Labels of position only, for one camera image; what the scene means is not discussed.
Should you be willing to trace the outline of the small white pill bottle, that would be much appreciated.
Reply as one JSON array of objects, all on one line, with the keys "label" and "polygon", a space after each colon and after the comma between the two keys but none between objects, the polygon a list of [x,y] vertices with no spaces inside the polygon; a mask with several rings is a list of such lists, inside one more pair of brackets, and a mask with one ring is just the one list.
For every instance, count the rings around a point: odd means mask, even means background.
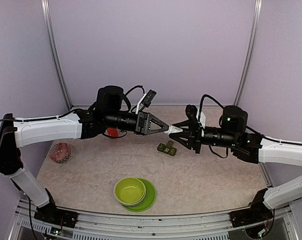
[{"label": "small white pill bottle", "polygon": [[168,130],[164,131],[165,134],[170,135],[170,134],[175,134],[175,133],[181,133],[184,130],[180,127],[174,126],[174,125],[169,125]]}]

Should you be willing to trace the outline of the red pill bottle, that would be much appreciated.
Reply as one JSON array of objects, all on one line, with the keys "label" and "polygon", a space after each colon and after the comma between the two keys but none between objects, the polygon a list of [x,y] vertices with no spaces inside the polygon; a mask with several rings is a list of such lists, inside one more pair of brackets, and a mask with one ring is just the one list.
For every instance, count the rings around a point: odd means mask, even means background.
[{"label": "red pill bottle", "polygon": [[111,137],[111,138],[118,138],[119,137],[119,132],[116,128],[108,128],[106,130],[106,135],[108,137]]}]

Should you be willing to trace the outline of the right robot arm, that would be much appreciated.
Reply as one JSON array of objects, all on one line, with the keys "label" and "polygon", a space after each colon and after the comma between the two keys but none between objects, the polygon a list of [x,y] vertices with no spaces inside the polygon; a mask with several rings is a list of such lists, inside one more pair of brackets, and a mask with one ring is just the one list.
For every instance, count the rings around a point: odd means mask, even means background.
[{"label": "right robot arm", "polygon": [[[206,117],[194,105],[185,109],[187,120],[169,126],[166,134],[189,150],[199,153],[202,145],[229,149],[247,163],[278,163],[302,167],[302,142],[267,137],[254,130],[247,132],[248,113],[238,106],[223,108],[219,127],[206,125]],[[257,192],[247,218],[257,222],[267,209],[302,198],[302,175],[276,187]]]}]

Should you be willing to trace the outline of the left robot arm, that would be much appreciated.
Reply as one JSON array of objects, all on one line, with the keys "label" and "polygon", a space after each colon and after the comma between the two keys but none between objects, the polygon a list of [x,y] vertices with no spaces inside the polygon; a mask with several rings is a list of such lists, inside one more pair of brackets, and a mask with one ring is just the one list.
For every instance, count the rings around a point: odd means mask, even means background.
[{"label": "left robot arm", "polygon": [[41,214],[54,223],[61,211],[24,166],[20,148],[28,145],[65,139],[90,139],[106,132],[108,128],[133,132],[136,135],[169,133],[171,127],[153,114],[137,110],[122,110],[131,103],[119,86],[108,85],[97,92],[96,101],[88,109],[74,109],[60,116],[44,118],[15,118],[11,113],[0,119],[0,173],[8,176]]}]

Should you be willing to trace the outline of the green plate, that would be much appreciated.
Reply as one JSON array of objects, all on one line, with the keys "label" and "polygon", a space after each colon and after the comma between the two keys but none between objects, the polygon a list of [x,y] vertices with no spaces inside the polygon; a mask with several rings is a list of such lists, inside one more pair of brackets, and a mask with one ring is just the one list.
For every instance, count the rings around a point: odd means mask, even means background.
[{"label": "green plate", "polygon": [[146,211],[152,207],[152,205],[154,204],[154,202],[156,200],[157,193],[156,193],[156,188],[154,187],[154,185],[150,181],[148,181],[144,178],[139,178],[139,180],[144,183],[144,185],[146,187],[146,193],[145,193],[144,199],[138,205],[123,206],[125,209],[127,209],[128,211],[131,211],[131,212]]}]

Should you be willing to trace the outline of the green bowl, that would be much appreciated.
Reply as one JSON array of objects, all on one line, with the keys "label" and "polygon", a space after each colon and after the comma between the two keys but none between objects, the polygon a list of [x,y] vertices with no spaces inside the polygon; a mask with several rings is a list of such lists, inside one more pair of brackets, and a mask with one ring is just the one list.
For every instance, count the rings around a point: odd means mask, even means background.
[{"label": "green bowl", "polygon": [[145,184],[135,177],[123,178],[113,188],[115,199],[125,207],[138,205],[145,198],[146,192]]}]

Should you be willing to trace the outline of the front aluminium rail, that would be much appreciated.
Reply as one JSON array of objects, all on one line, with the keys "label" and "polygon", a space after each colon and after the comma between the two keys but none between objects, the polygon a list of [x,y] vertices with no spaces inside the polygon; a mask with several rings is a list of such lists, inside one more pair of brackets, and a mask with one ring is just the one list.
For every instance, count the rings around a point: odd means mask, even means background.
[{"label": "front aluminium rail", "polygon": [[[243,233],[262,224],[256,222],[247,226],[233,227],[230,218],[232,210],[180,215],[125,215],[100,213],[59,207],[78,213],[74,228],[62,227],[61,235],[50,234],[59,226],[32,219],[34,232],[43,237],[47,233],[57,240],[228,240],[231,231]],[[31,230],[29,202],[21,199],[5,240],[17,240],[22,230]],[[263,240],[301,240],[296,221],[288,205],[275,211],[275,219],[270,233]]]}]

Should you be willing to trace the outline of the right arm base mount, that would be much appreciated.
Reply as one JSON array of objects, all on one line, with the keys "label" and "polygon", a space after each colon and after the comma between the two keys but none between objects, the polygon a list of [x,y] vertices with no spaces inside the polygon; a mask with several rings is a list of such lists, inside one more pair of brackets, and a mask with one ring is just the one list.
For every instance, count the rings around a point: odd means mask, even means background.
[{"label": "right arm base mount", "polygon": [[234,210],[229,213],[233,228],[259,223],[274,217],[274,210],[267,208],[263,203],[266,191],[267,188],[259,190],[249,208]]}]

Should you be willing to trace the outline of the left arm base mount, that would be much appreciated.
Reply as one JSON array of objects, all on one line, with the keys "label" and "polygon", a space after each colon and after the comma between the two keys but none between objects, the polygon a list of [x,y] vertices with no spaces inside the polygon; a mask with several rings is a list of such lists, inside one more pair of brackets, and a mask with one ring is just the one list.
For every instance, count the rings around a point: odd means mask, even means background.
[{"label": "left arm base mount", "polygon": [[75,228],[78,219],[78,213],[71,210],[58,208],[51,193],[45,188],[49,197],[49,203],[43,207],[37,207],[34,218],[61,227]]}]

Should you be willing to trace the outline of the right aluminium frame post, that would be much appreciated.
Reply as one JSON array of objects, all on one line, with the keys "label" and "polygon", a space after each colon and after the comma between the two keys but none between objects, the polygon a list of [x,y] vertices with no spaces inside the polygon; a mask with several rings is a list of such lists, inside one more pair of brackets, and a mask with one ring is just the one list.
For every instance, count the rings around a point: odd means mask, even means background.
[{"label": "right aluminium frame post", "polygon": [[259,31],[259,24],[261,19],[261,13],[262,13],[262,6],[263,1],[262,0],[255,0],[254,1],[254,9],[253,9],[253,17],[252,17],[252,23],[249,33],[249,39],[248,39],[248,46],[246,50],[246,55],[244,58],[244,64],[240,76],[240,82],[236,91],[235,99],[233,104],[236,106],[239,106],[241,103],[241,99],[244,94],[245,86],[248,79],[248,74],[251,67],[252,58],[254,55],[254,48],[256,45],[256,39]]}]

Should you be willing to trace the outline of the aluminium frame post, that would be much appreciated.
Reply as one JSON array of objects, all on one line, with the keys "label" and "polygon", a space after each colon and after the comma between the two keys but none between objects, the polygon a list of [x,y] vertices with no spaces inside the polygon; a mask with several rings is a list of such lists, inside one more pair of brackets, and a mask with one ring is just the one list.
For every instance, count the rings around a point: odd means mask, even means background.
[{"label": "aluminium frame post", "polygon": [[58,53],[58,49],[57,49],[57,45],[56,45],[56,41],[55,41],[54,28],[53,28],[53,23],[52,23],[52,18],[51,18],[50,3],[48,0],[41,0],[40,2],[41,2],[44,24],[45,24],[46,32],[48,35],[49,47],[50,47],[50,51],[51,51],[51,56],[52,56],[55,72],[57,75],[58,84],[59,84],[59,87],[61,90],[64,104],[65,104],[66,108],[68,110],[70,110],[73,107],[73,105],[71,102],[69,91],[67,89],[67,85],[66,85],[65,78],[63,75],[63,71],[62,71],[61,62],[59,59],[59,53]]},{"label": "aluminium frame post", "polygon": [[262,0],[255,0],[254,1],[254,9],[253,9],[253,17],[252,17],[252,23],[249,33],[249,39],[248,39],[248,46],[246,50],[246,55],[244,58],[244,64],[240,76],[240,82],[236,91],[235,99],[233,104],[236,106],[239,106],[241,103],[241,99],[244,94],[245,86],[248,79],[248,74],[251,67],[252,58],[254,55],[254,48],[256,45],[256,39],[259,31],[259,24],[261,19],[261,13],[262,13],[262,6],[263,1]]}]

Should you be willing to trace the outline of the left aluminium frame post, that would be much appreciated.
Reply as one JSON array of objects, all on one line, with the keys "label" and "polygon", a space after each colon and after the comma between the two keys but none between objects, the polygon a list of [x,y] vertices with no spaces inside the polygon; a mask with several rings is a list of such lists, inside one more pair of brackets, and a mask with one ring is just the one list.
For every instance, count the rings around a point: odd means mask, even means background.
[{"label": "left aluminium frame post", "polygon": [[66,85],[65,78],[63,75],[63,71],[62,71],[61,62],[59,59],[59,53],[58,53],[58,49],[57,49],[57,45],[56,45],[56,41],[55,41],[54,28],[53,28],[53,23],[52,23],[52,18],[51,18],[50,3],[48,0],[41,0],[40,2],[41,2],[44,24],[45,24],[46,32],[48,35],[49,47],[50,47],[50,51],[51,51],[51,56],[52,56],[55,72],[57,75],[58,84],[59,84],[59,87],[61,90],[64,104],[65,104],[66,108],[68,110],[70,110],[73,107],[73,105],[71,102],[69,91],[67,89],[67,85]]}]

